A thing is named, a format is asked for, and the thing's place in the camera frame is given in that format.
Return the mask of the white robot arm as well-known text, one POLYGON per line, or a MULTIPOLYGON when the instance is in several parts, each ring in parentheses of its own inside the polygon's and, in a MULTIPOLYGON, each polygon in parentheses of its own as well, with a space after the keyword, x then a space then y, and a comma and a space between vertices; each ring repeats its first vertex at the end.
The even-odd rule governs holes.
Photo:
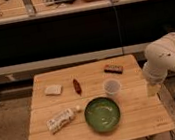
POLYGON ((147 81, 147 95, 156 95, 168 75, 175 72, 175 32, 151 42, 144 50, 146 62, 142 74, 147 81))

